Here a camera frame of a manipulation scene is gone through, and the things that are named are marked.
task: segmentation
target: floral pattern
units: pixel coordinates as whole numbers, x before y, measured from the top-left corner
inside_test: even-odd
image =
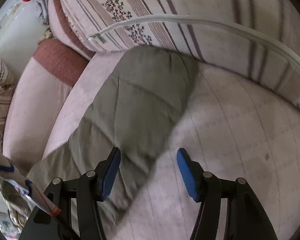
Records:
[[[120,2],[119,0],[105,0],[105,2],[101,3],[101,5],[105,7],[107,12],[110,13],[112,19],[114,19],[116,22],[132,18],[131,12],[125,11],[123,9],[123,2]],[[125,26],[123,28],[129,33],[129,37],[135,44],[152,45],[151,36],[144,34],[144,26],[135,24]]]

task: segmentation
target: blue gripper pad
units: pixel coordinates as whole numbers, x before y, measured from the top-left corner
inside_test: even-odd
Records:
[[[101,191],[101,199],[105,200],[111,193],[115,176],[117,175],[119,165],[121,161],[121,153],[118,148],[116,148],[114,156],[111,160],[108,170],[102,180],[102,191]]]
[[[180,148],[177,151],[177,164],[189,196],[197,202],[199,200],[199,194],[197,192],[196,178],[193,174],[193,164],[184,148]]]

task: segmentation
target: silver screw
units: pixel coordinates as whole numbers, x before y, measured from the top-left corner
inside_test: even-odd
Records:
[[[246,184],[246,180],[244,178],[238,178],[238,182],[242,185]]]
[[[94,171],[88,171],[87,177],[93,177],[96,173]]]
[[[57,184],[60,183],[60,181],[61,181],[60,178],[55,178],[55,179],[53,179],[52,183],[53,183],[54,185],[57,185]]]
[[[203,173],[203,176],[206,177],[206,178],[211,178],[212,177],[212,173],[210,171],[205,171]]]

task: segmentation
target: plastic wrapped stick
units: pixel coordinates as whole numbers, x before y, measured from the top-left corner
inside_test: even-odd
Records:
[[[62,219],[59,215],[61,210],[55,204],[53,204],[29,179],[24,177],[18,169],[10,163],[1,153],[0,153],[0,177],[14,187],[21,190],[33,204],[38,206],[44,212],[54,217],[58,224],[68,232],[72,239],[78,240],[79,236],[74,232],[74,230]]]

